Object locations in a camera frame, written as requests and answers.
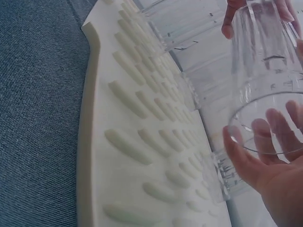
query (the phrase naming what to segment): blue fabric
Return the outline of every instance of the blue fabric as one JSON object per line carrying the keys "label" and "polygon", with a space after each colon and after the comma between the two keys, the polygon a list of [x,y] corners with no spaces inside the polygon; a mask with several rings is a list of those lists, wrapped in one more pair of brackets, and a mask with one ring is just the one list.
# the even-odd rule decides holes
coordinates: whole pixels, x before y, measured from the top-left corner
{"label": "blue fabric", "polygon": [[0,0],[0,227],[74,227],[96,0]]}

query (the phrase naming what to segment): hand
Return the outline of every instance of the hand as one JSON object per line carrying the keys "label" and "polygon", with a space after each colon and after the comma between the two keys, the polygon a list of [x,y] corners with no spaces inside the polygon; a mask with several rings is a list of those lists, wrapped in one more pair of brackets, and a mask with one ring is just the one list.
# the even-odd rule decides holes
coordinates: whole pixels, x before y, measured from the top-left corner
{"label": "hand", "polygon": [[[303,132],[303,105],[294,101],[286,104],[287,111],[293,122]],[[294,134],[288,140],[279,138],[279,131],[290,131],[284,116],[275,109],[267,111],[267,121],[256,119],[252,123],[255,144],[258,149],[259,159],[253,157],[247,150],[235,143],[227,127],[223,130],[224,145],[228,156],[239,176],[262,196],[263,202],[273,220],[279,227],[303,226],[303,149],[295,153],[285,153],[289,164],[280,160],[274,149],[270,129],[276,133],[284,152],[302,148],[303,144]],[[237,141],[242,141],[237,128],[234,135]]]}
{"label": "hand", "polygon": [[[240,7],[246,4],[245,0],[227,0],[228,6],[225,13],[225,18],[222,26],[222,33],[225,35],[227,39],[231,39],[233,37],[233,29],[232,29],[232,20],[235,15],[235,12]],[[290,0],[276,0],[276,6],[278,8],[280,17],[284,21],[292,22],[295,30],[298,35],[301,37],[301,27],[296,15],[296,12],[290,2]]]}

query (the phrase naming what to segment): drinking glass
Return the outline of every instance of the drinking glass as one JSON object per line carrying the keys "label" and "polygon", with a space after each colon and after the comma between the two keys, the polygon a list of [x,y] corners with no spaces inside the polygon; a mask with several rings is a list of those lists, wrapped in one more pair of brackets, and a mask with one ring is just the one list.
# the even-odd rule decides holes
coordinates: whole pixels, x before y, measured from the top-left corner
{"label": "drinking glass", "polygon": [[217,1],[159,0],[141,11],[157,38],[169,51],[214,26],[220,26],[224,10]]}
{"label": "drinking glass", "polygon": [[262,154],[302,151],[303,73],[297,33],[291,23],[281,21],[273,0],[247,0],[236,12],[233,29],[232,139]]}

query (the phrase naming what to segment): finger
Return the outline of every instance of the finger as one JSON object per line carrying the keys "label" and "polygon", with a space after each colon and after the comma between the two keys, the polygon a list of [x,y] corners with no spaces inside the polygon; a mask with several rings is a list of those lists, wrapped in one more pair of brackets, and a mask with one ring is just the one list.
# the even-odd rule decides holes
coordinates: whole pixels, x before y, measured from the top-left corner
{"label": "finger", "polygon": [[286,109],[296,127],[303,133],[303,105],[290,100],[286,103]]}
{"label": "finger", "polygon": [[[292,121],[296,125],[296,127],[303,134],[303,105],[295,102],[294,100],[291,100],[286,103],[286,109],[287,109]],[[289,158],[292,161],[303,156],[303,144],[302,143],[300,143],[300,144],[301,144],[301,147],[300,147],[301,149],[297,152],[290,154]]]}
{"label": "finger", "polygon": [[[237,141],[242,141],[241,134],[236,127],[230,130],[233,130],[233,135]],[[245,182],[257,190],[258,180],[264,172],[265,164],[251,156],[244,148],[233,141],[228,126],[223,129],[223,139],[226,152],[237,173]]]}
{"label": "finger", "polygon": [[255,119],[251,127],[260,160],[266,165],[285,163],[276,155],[269,124],[264,119]]}
{"label": "finger", "polygon": [[285,0],[276,0],[276,7],[278,8],[282,20],[287,22],[294,21],[294,17],[290,13]]}
{"label": "finger", "polygon": [[299,57],[303,60],[303,40],[297,39],[297,51],[299,53]]}
{"label": "finger", "polygon": [[287,8],[290,12],[290,14],[293,16],[294,20],[292,22],[296,32],[298,33],[299,37],[301,38],[301,35],[302,35],[302,32],[301,32],[301,26],[300,26],[300,22],[299,22],[299,19],[298,19],[298,16],[297,16],[297,13],[294,9],[294,7],[292,6],[290,0],[286,0],[285,1],[286,5],[287,5]]}
{"label": "finger", "polygon": [[233,37],[233,29],[232,29],[232,20],[235,16],[237,9],[228,5],[225,13],[225,18],[222,26],[222,33],[227,39],[231,39]]}
{"label": "finger", "polygon": [[293,161],[293,155],[287,153],[299,150],[302,147],[301,142],[290,129],[281,112],[275,109],[268,109],[266,112],[266,118],[272,132],[276,135],[282,150],[285,152],[285,157],[289,161]]}

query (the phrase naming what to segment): white surface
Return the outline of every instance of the white surface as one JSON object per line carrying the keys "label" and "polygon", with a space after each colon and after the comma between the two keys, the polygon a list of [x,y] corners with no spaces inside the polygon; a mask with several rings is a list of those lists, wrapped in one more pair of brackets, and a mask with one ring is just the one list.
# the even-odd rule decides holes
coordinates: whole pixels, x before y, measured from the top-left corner
{"label": "white surface", "polygon": [[[85,175],[83,175],[84,177],[78,178],[77,181],[78,198],[81,198],[81,200],[78,200],[79,225],[85,227],[132,227],[134,225],[125,223],[131,220],[134,224],[155,224],[156,227],[171,227],[173,224],[182,226],[180,225],[180,218],[182,218],[182,220],[189,219],[197,223],[198,226],[206,224],[209,227],[230,227],[231,224],[225,203],[215,206],[211,200],[203,200],[195,193],[196,189],[204,189],[201,173],[192,168],[191,171],[195,171],[197,175],[197,179],[192,179],[182,173],[179,167],[179,163],[188,163],[190,165],[188,158],[196,159],[194,154],[197,155],[201,150],[205,154],[210,153],[199,114],[197,112],[189,113],[179,98],[173,100],[172,97],[164,97],[161,93],[155,93],[145,81],[142,84],[139,80],[137,81],[139,84],[137,84],[120,67],[112,55],[116,51],[124,52],[114,36],[117,32],[124,32],[117,23],[118,19],[121,18],[119,14],[119,10],[122,9],[120,3],[117,0],[113,4],[107,5],[102,0],[99,0],[86,20],[86,23],[91,21],[99,36],[101,51],[98,56],[98,69],[95,72],[96,81],[95,83],[89,83],[89,87],[85,88],[86,91],[90,91],[90,94],[93,95],[90,100],[93,103],[92,112],[87,115],[81,112],[80,124],[84,125],[84,122],[92,123],[92,131],[89,131],[89,133],[92,132],[92,135],[90,137],[89,133],[84,135],[83,132],[80,132],[83,138],[87,138],[86,141],[81,141],[80,139],[80,142],[87,144],[87,146],[79,145],[81,155],[79,155],[78,165],[89,166],[78,168],[78,171],[86,168],[88,170],[87,178],[85,179]],[[91,42],[95,41],[89,39],[89,42],[91,53],[94,53],[92,50],[94,45]],[[157,62],[157,67],[162,77],[153,74],[153,76],[157,76],[158,85],[165,82],[176,91],[176,85],[171,79],[172,74],[169,74],[167,68],[159,64],[159,62],[161,61]],[[174,122],[169,119],[160,121],[145,106],[143,108],[145,108],[144,111],[147,113],[147,118],[141,119],[123,103],[123,100],[117,99],[111,91],[108,84],[115,80],[119,81],[119,84],[123,86],[137,104],[141,104],[141,102],[135,93],[140,90],[144,91],[151,100],[158,98],[164,104],[170,104],[174,109],[178,108],[182,113],[182,117],[187,119],[186,122],[180,122],[178,119],[175,119]],[[130,156],[125,155],[120,151],[125,147],[119,144],[119,140],[115,140],[115,143],[118,144],[118,149],[113,146],[105,137],[105,131],[110,129],[118,129],[127,134],[127,137],[124,138],[125,142],[134,141],[132,146],[139,143],[145,147],[149,155],[148,160],[151,159],[152,164],[143,165]],[[163,149],[170,151],[171,155],[165,158],[145,144],[138,134],[138,130],[142,129],[146,129],[154,138],[154,141]],[[161,138],[160,130],[165,130],[171,134],[170,144]],[[184,130],[183,132],[192,130],[194,134],[198,133],[201,135],[199,138],[200,144],[196,142],[194,143],[195,146],[187,149],[174,136],[172,130]],[[187,136],[193,138],[192,134],[188,132]],[[172,144],[173,148],[181,152],[174,151],[170,147]],[[180,179],[185,179],[185,181],[182,181],[182,185],[184,185],[184,182],[188,182],[186,185],[189,188],[180,188],[168,179],[165,173],[169,173],[177,183],[180,183]],[[155,195],[150,196],[146,193],[143,189],[143,184],[154,182],[170,188],[177,195],[179,201],[175,204],[168,204],[154,198]],[[155,189],[153,187],[153,190],[158,193],[158,196],[159,194],[162,196],[165,194],[163,188]],[[197,210],[196,208],[198,207],[205,211],[201,213],[193,211]]]}

